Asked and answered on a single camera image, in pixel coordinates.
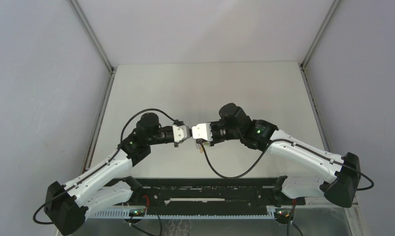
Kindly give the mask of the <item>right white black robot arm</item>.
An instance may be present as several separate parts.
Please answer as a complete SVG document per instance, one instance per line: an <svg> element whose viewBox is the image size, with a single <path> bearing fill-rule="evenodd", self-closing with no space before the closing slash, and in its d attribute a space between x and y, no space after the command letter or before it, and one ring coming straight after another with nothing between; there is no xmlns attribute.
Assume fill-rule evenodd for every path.
<svg viewBox="0 0 395 236"><path fill-rule="evenodd" d="M361 179L359 157L327 152L303 143L276 125L262 119L251 119L234 103L219 110L220 119L206 124L207 142L211 146L227 140L239 140L249 149L271 153L294 161L312 171L314 177L285 176L273 198L280 205L291 199L323 196L344 208L352 207Z"/></svg>

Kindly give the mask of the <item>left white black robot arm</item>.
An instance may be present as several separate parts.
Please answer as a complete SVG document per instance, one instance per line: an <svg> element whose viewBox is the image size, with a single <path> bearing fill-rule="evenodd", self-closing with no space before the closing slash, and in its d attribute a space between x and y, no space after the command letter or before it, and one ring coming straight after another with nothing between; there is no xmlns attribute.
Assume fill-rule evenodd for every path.
<svg viewBox="0 0 395 236"><path fill-rule="evenodd" d="M63 236L77 231L87 219L112 205L128 202L137 205L143 192L135 187L137 182L120 180L107 184L119 174L130 170L150 153L152 145L174 143L187 138L184 122L170 118L172 125L162 126L157 113L150 108L133 115L123 126L116 149L99 164L64 184L53 182L47 188L44 204L36 211L44 211Z"/></svg>

